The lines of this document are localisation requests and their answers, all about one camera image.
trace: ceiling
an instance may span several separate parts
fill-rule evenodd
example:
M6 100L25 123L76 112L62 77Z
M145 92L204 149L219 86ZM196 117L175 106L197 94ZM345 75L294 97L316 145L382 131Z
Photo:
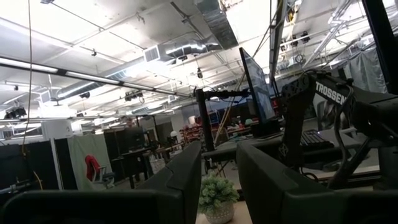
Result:
M281 23L284 27L282 39L290 41L293 35L299 38L303 31L306 31L310 40L305 44L299 40L296 47L285 45L286 50L279 54L277 77L293 72L292 67L283 66L290 58L298 54L303 55L305 59L311 58L315 49L335 26L328 23L332 12L344 1L297 1L301 4L297 4L293 22ZM268 28L270 10L275 12L277 9L276 1L273 1L271 6L269 1L261 0L221 2L227 6L226 15L239 46L196 57L187 55L185 61L177 60L172 65L142 64L131 69L124 81L191 93L194 86L213 87L239 79L243 68L238 49L244 47L250 54L254 53ZM385 0L384 4L389 9L394 25L394 1ZM308 68L328 63L333 55L347 44L353 40L363 41L363 37L369 34L361 1L351 1L350 7L340 19L346 21L345 25L319 54L313 56L314 62L309 63ZM119 67L141 58L143 50L157 44L198 40L212 35L193 0L174 0L173 4L164 0L55 0L53 4L41 4L40 0L31 0L31 21L34 63L99 76L110 75L110 71L118 72ZM29 62L28 27L26 0L0 1L0 57ZM267 73L268 42L256 55L256 61ZM334 61L328 65L338 63L341 62ZM201 68L203 79L197 78L198 67ZM23 83L29 83L29 72L0 67L0 84L6 86L6 82L18 82L21 86ZM33 89L38 93L48 89L58 90L78 82L80 80L72 78L48 76L43 73L32 74ZM0 110L3 114L14 106L13 98L25 94L23 91L7 88L0 91ZM85 112L87 116L116 112L131 114L132 111L138 111L159 100L164 102L168 97L145 91L145 103L138 100L125 101L125 92L128 91L131 89L105 85L90 91L89 99L74 96L58 103L68 105L74 111L73 115L78 111ZM35 100L37 97L38 95L32 95L32 117L42 116L38 110L39 103ZM189 99L179 98L169 108L191 102ZM19 103L27 108L27 97L20 97Z

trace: black panel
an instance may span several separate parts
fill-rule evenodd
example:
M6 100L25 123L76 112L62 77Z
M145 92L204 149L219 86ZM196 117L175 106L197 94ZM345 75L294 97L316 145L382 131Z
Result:
M43 189L58 189L57 174L55 172L50 142L31 143L26 145L26 149L29 151L29 164L42 180Z
M27 164L17 144L0 147L0 189L29 179Z
M77 190L76 178L70 160L68 139L55 140L55 147L57 148L63 188L65 190Z

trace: curtain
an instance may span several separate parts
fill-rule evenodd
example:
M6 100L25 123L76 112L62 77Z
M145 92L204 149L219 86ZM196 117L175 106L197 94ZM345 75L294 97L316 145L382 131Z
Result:
M87 165L85 162L86 156L94 156L99 166L107 167L106 173L112 172L104 135L74 136L68 138L68 146L78 190L104 190L104 185L94 184L87 179Z

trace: air duct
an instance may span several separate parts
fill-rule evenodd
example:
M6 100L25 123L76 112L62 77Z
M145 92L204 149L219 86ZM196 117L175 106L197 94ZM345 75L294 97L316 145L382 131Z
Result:
M195 0L195 5L223 49L239 45L219 0Z
M142 66L143 63L155 61L167 62L185 55L203 54L212 50L221 49L222 48L216 42L216 40L212 39L211 37L204 40L189 40L185 42L177 42L175 44L159 44L145 50L143 57L139 57L131 62L100 73L98 76L110 78L112 80L123 80L131 76L129 74L130 72L135 72L135 69L139 70L140 68L138 66ZM104 85L104 83L86 81L78 82L59 90L57 92L57 98L65 99L76 95L81 95Z
M186 55L198 55L223 48L213 37L174 44L159 44L144 50L145 62L168 62Z

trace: potted plant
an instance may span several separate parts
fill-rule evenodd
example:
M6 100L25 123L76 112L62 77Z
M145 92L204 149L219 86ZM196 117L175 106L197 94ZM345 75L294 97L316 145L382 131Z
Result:
M201 182L199 212L212 224L224 224L234 217L235 203L239 198L233 183L211 174Z

